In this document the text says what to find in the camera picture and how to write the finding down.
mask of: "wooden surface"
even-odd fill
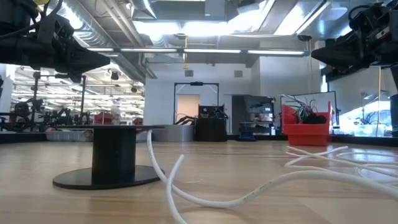
[[[154,148],[167,175],[178,156],[186,155],[175,183],[182,190],[207,199],[231,200],[296,170],[283,167],[292,159],[284,154],[286,144],[283,141],[155,143]],[[386,147],[352,147],[358,152],[396,153]],[[90,143],[66,142],[0,145],[0,223],[174,223],[161,182],[99,191],[53,187],[52,178],[56,175],[91,166],[91,148]],[[311,152],[326,150],[301,148]],[[136,158],[136,164],[150,165],[146,144],[137,145]],[[354,171],[351,167],[313,159],[300,164]],[[398,220],[398,202],[373,190],[324,180],[290,182],[232,210],[199,207],[178,196],[175,201],[189,224],[396,224]]]

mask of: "light fixture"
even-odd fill
[[[302,50],[248,50],[248,54],[259,54],[259,55],[304,55]]]
[[[113,48],[88,47],[87,50],[94,52],[112,52]]]
[[[319,8],[304,24],[296,31],[296,34],[303,32],[329,5],[330,1],[327,1]]]
[[[138,33],[145,34],[151,40],[160,40],[163,35],[178,34],[181,32],[180,25],[176,22],[140,22],[134,21]]]
[[[226,53],[226,54],[239,54],[242,50],[229,50],[229,49],[184,49],[185,53]]]
[[[226,22],[187,22],[181,32],[187,36],[208,37],[229,34]]]
[[[307,13],[307,11],[305,10],[309,2],[298,2],[294,6],[294,8],[287,14],[285,19],[280,23],[274,35],[295,34],[312,16],[313,12],[319,9],[322,4],[326,4],[327,2],[327,0],[318,1],[315,7],[312,8],[313,11],[309,13]]]
[[[264,21],[266,20],[269,12],[271,11],[271,8],[273,7],[275,3],[275,0],[268,0],[268,1],[263,1],[260,2],[260,10],[259,10],[259,16],[257,18],[257,20],[254,21],[254,24],[251,27],[251,31],[259,31],[262,24],[264,23]]]
[[[140,53],[175,53],[177,49],[120,49],[122,52],[140,52]]]

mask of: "black robotic arm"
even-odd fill
[[[330,66],[326,80],[381,66],[392,68],[398,86],[398,0],[355,7],[349,13],[349,26],[350,33],[326,40],[324,48],[312,52],[313,58]]]
[[[80,83],[81,74],[108,65],[110,59],[80,46],[69,20],[57,15],[63,0],[45,15],[34,0],[0,1],[0,63],[54,68]]]

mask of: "red plastic container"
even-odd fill
[[[325,124],[297,124],[295,109],[282,105],[283,132],[287,135],[289,144],[293,146],[327,146],[330,142],[331,119],[333,119],[331,103],[329,112],[316,113],[327,119]]]

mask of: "ceiling vent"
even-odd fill
[[[185,77],[193,77],[193,70],[186,70]]]
[[[235,70],[234,71],[235,78],[243,78],[243,71],[242,70]]]

